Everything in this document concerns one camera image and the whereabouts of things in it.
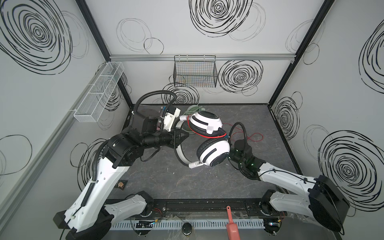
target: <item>red wire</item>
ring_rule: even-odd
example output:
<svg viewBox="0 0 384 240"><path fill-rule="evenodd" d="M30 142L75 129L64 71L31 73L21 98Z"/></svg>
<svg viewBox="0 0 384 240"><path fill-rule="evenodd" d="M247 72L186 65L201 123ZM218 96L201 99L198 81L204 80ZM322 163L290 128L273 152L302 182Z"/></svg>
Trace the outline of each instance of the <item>red wire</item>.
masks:
<svg viewBox="0 0 384 240"><path fill-rule="evenodd" d="M240 128L238 128L238 127L235 127L235 128L236 128L236 129L239 129L240 132L243 133L243 130L242 130L242 129L240 129ZM262 136L262 138L261 138L260 140L253 140L253 139L251 139L251 137L252 137L253 135L255 135L255 134L260 134L260 135ZM260 142L261 140L264 139L264 136L263 136L261 133L255 132L255 133L252 134L251 136L247 137L247 139L248 139L248 140L251 140L252 142Z"/></svg>
<svg viewBox="0 0 384 240"><path fill-rule="evenodd" d="M187 117L187 122L188 122L188 127L191 128L191 127L189 126L189 116L191 116L191 115L188 115L188 117ZM221 136L217 136L217 137L207 137L207 136L204 136L204 135L201 135L201 134L198 134L198 135L200 135L200 136L202 136L202 137L205 137L205 138L220 138L220 137L224 137L226 134L221 135Z"/></svg>

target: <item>black wire basket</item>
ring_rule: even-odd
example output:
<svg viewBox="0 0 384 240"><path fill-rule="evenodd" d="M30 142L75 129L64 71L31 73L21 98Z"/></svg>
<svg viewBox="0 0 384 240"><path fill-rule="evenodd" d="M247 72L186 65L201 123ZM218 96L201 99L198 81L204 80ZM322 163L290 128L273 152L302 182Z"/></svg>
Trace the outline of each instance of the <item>black wire basket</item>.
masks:
<svg viewBox="0 0 384 240"><path fill-rule="evenodd" d="M193 86L215 88L218 74L216 69L216 56L188 56L174 57L173 81L175 87Z"/></svg>

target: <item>gray tabletop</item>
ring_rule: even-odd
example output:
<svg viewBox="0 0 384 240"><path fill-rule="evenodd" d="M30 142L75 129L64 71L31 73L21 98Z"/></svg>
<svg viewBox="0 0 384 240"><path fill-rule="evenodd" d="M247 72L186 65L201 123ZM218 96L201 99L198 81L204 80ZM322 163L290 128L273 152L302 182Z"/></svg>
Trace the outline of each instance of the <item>gray tabletop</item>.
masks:
<svg viewBox="0 0 384 240"><path fill-rule="evenodd" d="M141 106L159 109L159 106ZM186 110L187 106L177 106ZM207 111L218 115L223 123L233 124L237 121L245 125L247 134L254 132L264 136L262 141L248 141L253 154L273 165L296 172L279 132L266 105L210 105ZM224 124L229 132L231 126ZM233 139L242 139L241 133ZM252 139L262 137L255 134ZM206 139L197 134L183 142L183 151L190 160L196 160L196 150ZM146 149L143 159L152 154L154 149ZM124 190L113 189L109 198L121 199L129 194L146 191L154 199L205 199L205 198L260 198L266 190L276 189L267 182L249 180L235 170L225 160L215 167L197 167L189 169L183 166L169 147L162 147L150 161L136 160L121 179L128 180Z"/></svg>

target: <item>wire basket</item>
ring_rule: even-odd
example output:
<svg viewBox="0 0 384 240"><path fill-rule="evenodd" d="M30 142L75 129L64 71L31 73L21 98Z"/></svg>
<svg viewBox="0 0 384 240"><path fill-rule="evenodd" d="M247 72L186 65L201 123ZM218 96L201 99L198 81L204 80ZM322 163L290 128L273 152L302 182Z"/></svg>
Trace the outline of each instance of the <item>wire basket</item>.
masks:
<svg viewBox="0 0 384 240"><path fill-rule="evenodd" d="M99 120L123 70L124 66L121 62L105 64L104 69L73 115L79 122L97 122Z"/></svg>
<svg viewBox="0 0 384 240"><path fill-rule="evenodd" d="M217 84L216 56L188 56L174 57L173 69L174 86L193 86L215 88Z"/></svg>

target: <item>headphones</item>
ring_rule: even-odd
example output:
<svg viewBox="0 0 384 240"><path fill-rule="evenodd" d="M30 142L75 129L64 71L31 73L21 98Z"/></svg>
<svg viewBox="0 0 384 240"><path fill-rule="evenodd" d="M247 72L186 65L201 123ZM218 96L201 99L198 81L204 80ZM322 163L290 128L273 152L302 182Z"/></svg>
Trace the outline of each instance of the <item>headphones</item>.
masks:
<svg viewBox="0 0 384 240"><path fill-rule="evenodd" d="M220 118L213 113L207 111L199 111L190 116L180 116L176 128L181 128L182 124L187 121L188 126L196 134L208 138L197 149L196 155L198 161L189 161L182 150L181 144L175 149L175 154L178 160L189 168L198 166L213 167L223 162L229 155L230 146L224 138L226 132L222 129Z"/></svg>

